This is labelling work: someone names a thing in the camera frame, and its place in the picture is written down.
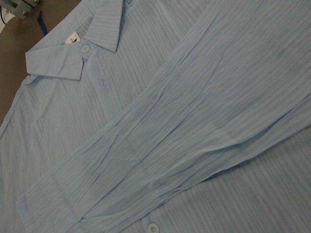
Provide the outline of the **light blue button shirt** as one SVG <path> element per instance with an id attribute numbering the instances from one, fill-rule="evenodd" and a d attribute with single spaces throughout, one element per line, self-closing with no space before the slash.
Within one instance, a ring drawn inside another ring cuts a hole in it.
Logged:
<path id="1" fill-rule="evenodd" d="M 310 1 L 83 0 L 25 60 L 1 232 L 310 232 Z"/>

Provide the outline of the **aluminium frame post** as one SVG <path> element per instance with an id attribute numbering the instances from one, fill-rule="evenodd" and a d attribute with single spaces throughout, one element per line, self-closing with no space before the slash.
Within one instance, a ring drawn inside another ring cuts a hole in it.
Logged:
<path id="1" fill-rule="evenodd" d="M 14 16 L 25 19 L 33 8 L 41 3 L 41 0 L 9 0 L 9 11 Z"/>

